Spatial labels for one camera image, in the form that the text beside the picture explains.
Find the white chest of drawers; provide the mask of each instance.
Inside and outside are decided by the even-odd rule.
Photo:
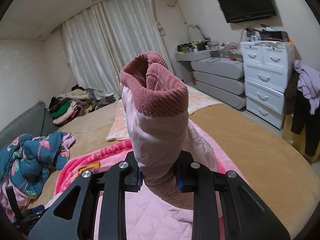
[[[247,110],[282,129],[283,93],[295,60],[294,46],[284,42],[266,44],[270,46],[241,42]]]

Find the black flat screen tv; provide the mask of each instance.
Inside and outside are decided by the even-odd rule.
[[[273,0],[218,0],[227,23],[267,19],[276,15]]]

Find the curtain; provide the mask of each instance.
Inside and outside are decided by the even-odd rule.
[[[154,50],[173,73],[153,11],[153,0],[105,0],[63,23],[70,66],[79,86],[97,99],[121,95],[119,72],[135,56]]]

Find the orange patterned cloth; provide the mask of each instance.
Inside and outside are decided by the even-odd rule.
[[[188,104],[189,115],[207,106],[222,104],[222,102],[217,101],[216,99],[202,93],[201,91],[193,87],[190,87],[188,85],[187,87],[189,92],[189,104]],[[108,142],[124,141],[126,139],[129,139],[129,134],[127,130],[127,119],[124,112],[122,100],[119,100],[116,104],[117,104],[117,112],[116,112],[115,121],[109,131],[108,136],[106,137]]]

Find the brown bedspread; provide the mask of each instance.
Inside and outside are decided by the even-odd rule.
[[[115,114],[116,104],[112,104],[64,126],[61,130],[73,133],[77,140],[71,157],[115,143],[105,139]],[[190,119],[224,149],[293,239],[320,200],[320,179],[307,161],[283,139],[229,106],[208,106]],[[58,174],[50,176],[32,207],[52,198]]]

